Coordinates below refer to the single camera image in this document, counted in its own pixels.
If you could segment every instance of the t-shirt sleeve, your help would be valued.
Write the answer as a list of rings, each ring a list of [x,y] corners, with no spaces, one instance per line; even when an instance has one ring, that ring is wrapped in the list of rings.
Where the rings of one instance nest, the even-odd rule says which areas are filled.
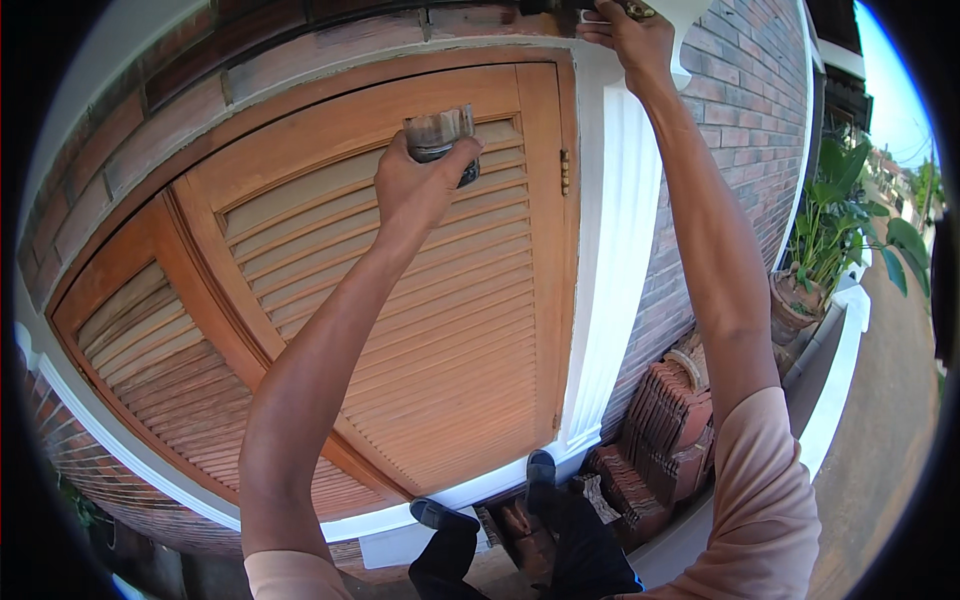
[[[313,554],[266,550],[243,566],[254,600],[351,600],[336,567]]]
[[[781,388],[737,405],[717,439],[707,550],[673,582],[636,598],[804,598],[820,520],[799,459]]]

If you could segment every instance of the brass hinge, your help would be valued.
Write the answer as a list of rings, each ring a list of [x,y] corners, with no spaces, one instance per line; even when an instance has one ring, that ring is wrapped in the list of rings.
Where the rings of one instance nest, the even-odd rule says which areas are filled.
[[[560,187],[564,196],[570,195],[570,151],[560,150]]]

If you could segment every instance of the foot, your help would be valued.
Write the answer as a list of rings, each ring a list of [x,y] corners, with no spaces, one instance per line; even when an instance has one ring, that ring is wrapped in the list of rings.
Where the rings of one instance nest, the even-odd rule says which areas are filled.
[[[541,514],[556,493],[557,465],[546,450],[534,450],[527,457],[527,510]]]
[[[480,530],[480,521],[472,516],[446,508],[440,502],[430,498],[414,498],[410,503],[410,514],[422,525],[430,529],[447,527],[465,527],[474,533]]]

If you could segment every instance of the wooden louvered door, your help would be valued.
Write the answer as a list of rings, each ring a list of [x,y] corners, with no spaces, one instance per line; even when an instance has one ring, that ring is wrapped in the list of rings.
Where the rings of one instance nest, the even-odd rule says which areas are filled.
[[[370,247],[372,178],[402,119],[472,103],[488,142],[480,178],[388,299],[335,428],[410,493],[499,468],[556,433],[576,246],[556,68],[479,66],[368,87],[253,132],[172,185],[211,272],[276,358]]]
[[[179,470],[236,503],[252,391],[269,361],[224,312],[197,258],[163,193],[94,255],[54,324],[120,421]],[[317,464],[318,516],[356,515],[405,499],[375,468],[357,468],[344,455],[328,444]]]

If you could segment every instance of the clay pot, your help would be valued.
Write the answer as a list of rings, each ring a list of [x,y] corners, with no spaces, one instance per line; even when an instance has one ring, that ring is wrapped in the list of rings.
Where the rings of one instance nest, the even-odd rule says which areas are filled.
[[[824,318],[820,306],[823,298],[823,288],[813,284],[813,292],[807,293],[806,288],[798,286],[797,276],[793,271],[776,271],[770,274],[770,337],[774,344],[786,346],[797,339],[801,329],[817,323]],[[814,314],[805,315],[790,308],[794,302],[801,303]]]

